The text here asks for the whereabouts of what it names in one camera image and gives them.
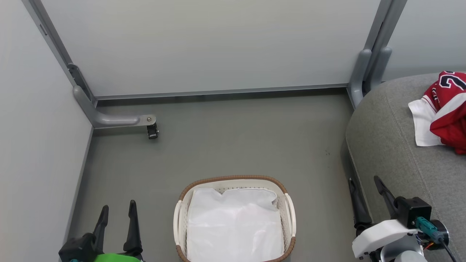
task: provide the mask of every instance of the jersey number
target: jersey number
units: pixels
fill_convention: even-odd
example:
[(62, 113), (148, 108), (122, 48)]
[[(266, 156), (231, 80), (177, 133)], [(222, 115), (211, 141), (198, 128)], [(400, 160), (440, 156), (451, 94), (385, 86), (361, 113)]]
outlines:
[(461, 90), (466, 89), (466, 83), (461, 80), (461, 78), (457, 76), (452, 76), (452, 75), (443, 75), (440, 77), (440, 86), (445, 87), (445, 88), (451, 88), (452, 84), (448, 82), (448, 80), (452, 80), (453, 83), (455, 83), (456, 86), (458, 86)]

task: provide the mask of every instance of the blue connector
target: blue connector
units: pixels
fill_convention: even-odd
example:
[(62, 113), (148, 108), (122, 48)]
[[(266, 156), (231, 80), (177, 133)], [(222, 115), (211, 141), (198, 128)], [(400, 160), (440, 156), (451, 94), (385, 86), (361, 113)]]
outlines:
[(416, 227), (432, 238), (434, 243), (440, 244), (443, 241), (443, 234), (427, 219), (423, 217), (416, 218)]

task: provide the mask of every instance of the white fabric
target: white fabric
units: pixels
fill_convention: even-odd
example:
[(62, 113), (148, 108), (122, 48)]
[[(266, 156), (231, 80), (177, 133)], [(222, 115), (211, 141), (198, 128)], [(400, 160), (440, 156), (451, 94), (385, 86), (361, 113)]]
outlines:
[(431, 132), (431, 123), (436, 112), (424, 99), (412, 101), (408, 104), (414, 120), (414, 134), (418, 146), (443, 145), (440, 137)]
[(243, 188), (194, 191), (186, 249), (192, 262), (261, 262), (284, 252), (277, 194)]

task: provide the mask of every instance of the red fabric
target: red fabric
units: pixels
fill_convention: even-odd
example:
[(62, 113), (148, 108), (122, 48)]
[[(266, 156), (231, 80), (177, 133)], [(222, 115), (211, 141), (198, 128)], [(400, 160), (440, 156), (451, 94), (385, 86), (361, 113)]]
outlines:
[(424, 93), (437, 111), (431, 132), (456, 153), (466, 154), (466, 74), (444, 71)]

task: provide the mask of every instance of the white wall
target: white wall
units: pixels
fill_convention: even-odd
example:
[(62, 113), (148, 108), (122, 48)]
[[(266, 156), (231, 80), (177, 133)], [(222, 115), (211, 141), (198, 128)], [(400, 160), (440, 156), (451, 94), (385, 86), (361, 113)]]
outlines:
[(465, 0), (408, 0), (388, 43), (383, 80), (466, 71)]
[(96, 96), (347, 83), (379, 4), (42, 2)]
[(0, 254), (55, 262), (91, 125), (20, 0), (0, 1)]

